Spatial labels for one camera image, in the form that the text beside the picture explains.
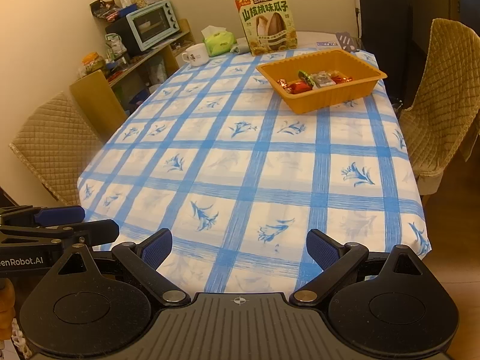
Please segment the beige quilted cushion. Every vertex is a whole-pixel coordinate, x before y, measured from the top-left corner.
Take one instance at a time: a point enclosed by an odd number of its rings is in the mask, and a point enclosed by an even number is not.
[[[435,19],[423,78],[400,127],[416,176],[446,168],[480,109],[480,38],[459,22]]]
[[[63,92],[35,110],[10,144],[64,204],[79,204],[77,179],[102,147]]]

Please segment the snack bag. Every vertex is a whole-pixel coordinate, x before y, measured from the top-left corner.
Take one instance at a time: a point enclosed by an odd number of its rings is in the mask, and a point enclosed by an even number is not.
[[[297,48],[288,0],[235,0],[254,56]]]

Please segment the candy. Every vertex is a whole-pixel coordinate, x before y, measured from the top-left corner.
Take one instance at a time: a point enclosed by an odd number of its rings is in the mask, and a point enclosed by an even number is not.
[[[333,81],[324,71],[314,73],[310,77],[314,81],[316,89],[320,89],[325,86],[335,85],[335,81]]]
[[[335,84],[343,84],[353,81],[352,77],[347,77],[337,70],[329,71],[327,74],[335,82]]]
[[[287,82],[284,79],[277,80],[278,85],[280,85],[283,89],[287,88]]]
[[[289,88],[291,89],[293,95],[311,91],[311,86],[303,81],[294,82],[289,85]]]
[[[311,76],[303,70],[298,71],[298,78],[300,78],[304,83],[310,85],[311,87],[315,85],[315,82],[311,79]]]

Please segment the blue and white checkered tablecloth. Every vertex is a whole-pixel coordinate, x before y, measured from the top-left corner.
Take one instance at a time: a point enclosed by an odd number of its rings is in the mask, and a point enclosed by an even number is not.
[[[311,51],[181,68],[80,176],[87,220],[114,219],[117,243],[171,229],[159,272],[191,295],[288,296],[320,272],[305,249],[311,228],[424,256],[422,205],[383,82],[364,99],[296,115],[255,69]]]

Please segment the oven window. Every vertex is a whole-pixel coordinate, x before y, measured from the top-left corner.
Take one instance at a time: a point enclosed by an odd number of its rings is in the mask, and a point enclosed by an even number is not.
[[[133,19],[133,23],[142,42],[146,42],[150,38],[170,28],[163,7]]]

